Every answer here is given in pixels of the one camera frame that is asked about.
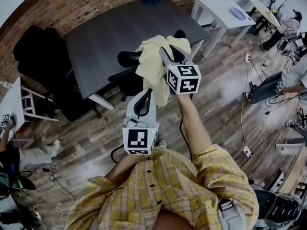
white desk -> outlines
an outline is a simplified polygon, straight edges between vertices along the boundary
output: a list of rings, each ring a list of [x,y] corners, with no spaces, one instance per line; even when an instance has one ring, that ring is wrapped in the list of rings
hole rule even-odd
[[[194,20],[198,22],[203,10],[210,12],[214,18],[213,25],[216,26],[218,23],[221,28],[214,39],[210,42],[209,46],[203,53],[203,57],[207,57],[211,50],[214,48],[216,43],[221,39],[224,33],[228,29],[244,27],[241,33],[235,38],[235,40],[230,44],[233,47],[238,40],[248,31],[248,29],[255,24],[255,22],[246,14],[240,7],[232,0],[195,0],[196,9],[192,13]],[[245,20],[240,20],[235,17],[230,9],[235,7],[239,9],[246,17]]]
[[[273,26],[276,28],[280,26],[279,21],[276,19],[274,14],[259,0],[249,0],[254,8],[252,11],[249,13],[249,15],[252,15],[252,13],[257,9],[259,13],[268,21],[270,22]]]
[[[10,114],[11,116],[15,116],[16,118],[16,126],[10,131],[9,140],[11,140],[13,134],[16,133],[21,128],[21,126],[25,123],[24,116],[30,116],[30,117],[46,119],[46,120],[56,121],[56,122],[59,121],[56,118],[52,119],[49,117],[36,115],[33,95],[36,95],[44,99],[45,99],[45,96],[42,96],[22,86],[20,77],[18,77],[13,84],[7,83],[7,82],[1,82],[1,83],[5,84],[5,86],[9,88],[9,90],[0,103],[0,122],[2,121],[2,116],[5,114]],[[28,95],[22,96],[21,89],[27,92]],[[30,99],[30,102],[31,102],[30,106],[27,106],[26,99]]]
[[[10,131],[9,140],[25,122],[24,109],[21,98],[21,84],[20,77],[18,77],[18,79],[9,88],[8,92],[0,103],[0,121],[2,121],[2,116],[4,114],[14,115],[16,118],[16,126]]]

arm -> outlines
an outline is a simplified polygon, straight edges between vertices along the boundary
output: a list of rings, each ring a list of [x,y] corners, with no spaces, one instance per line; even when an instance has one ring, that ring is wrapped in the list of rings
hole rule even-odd
[[[178,95],[178,103],[190,152],[192,155],[198,154],[204,148],[212,145],[211,138],[190,97],[187,94]]]
[[[4,131],[2,139],[0,141],[0,152],[3,152],[3,151],[6,150],[6,144],[9,141],[10,130],[11,130],[11,127],[7,125],[5,127],[5,131]]]
[[[135,164],[139,161],[139,155],[124,156],[106,175],[106,178],[116,186],[123,184],[130,176]]]
[[[129,178],[139,158],[139,155],[126,155],[105,177],[88,179],[87,187],[69,211],[66,229],[89,229],[93,220],[98,217],[108,194]]]
[[[283,93],[298,93],[298,92],[302,91],[304,88],[305,88],[305,86],[303,85],[303,83],[301,83],[297,86],[284,89]]]
[[[180,95],[178,102],[193,155],[192,162],[198,172],[198,183],[219,198],[229,199],[240,206],[246,214],[248,229],[252,229],[258,218],[259,205],[246,175],[226,150],[212,145],[191,99]]]

yellow plaid shirt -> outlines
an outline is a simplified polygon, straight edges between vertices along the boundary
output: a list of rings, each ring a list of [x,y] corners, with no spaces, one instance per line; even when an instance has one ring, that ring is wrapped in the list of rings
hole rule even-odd
[[[218,198],[230,199],[247,216],[248,229],[259,205],[246,175],[229,153],[211,145],[193,156],[155,148],[141,157],[120,187],[102,176],[87,180],[69,211],[68,230],[87,230],[98,218],[98,229],[152,229],[161,209],[187,219],[195,229],[220,230]]]

hand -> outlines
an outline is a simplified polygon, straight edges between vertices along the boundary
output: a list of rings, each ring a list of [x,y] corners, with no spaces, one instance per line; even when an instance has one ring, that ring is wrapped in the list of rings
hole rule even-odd
[[[12,128],[15,127],[15,122],[13,120],[13,117],[9,120],[9,121],[6,121],[6,128],[11,130]]]

gray pants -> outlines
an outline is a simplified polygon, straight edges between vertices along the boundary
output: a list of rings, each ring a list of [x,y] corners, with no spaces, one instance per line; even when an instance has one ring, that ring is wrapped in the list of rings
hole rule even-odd
[[[307,145],[307,128],[303,128],[300,125],[291,127],[296,132],[300,133],[304,138],[293,138],[293,139],[287,139],[288,144],[298,144],[298,143],[305,143]]]

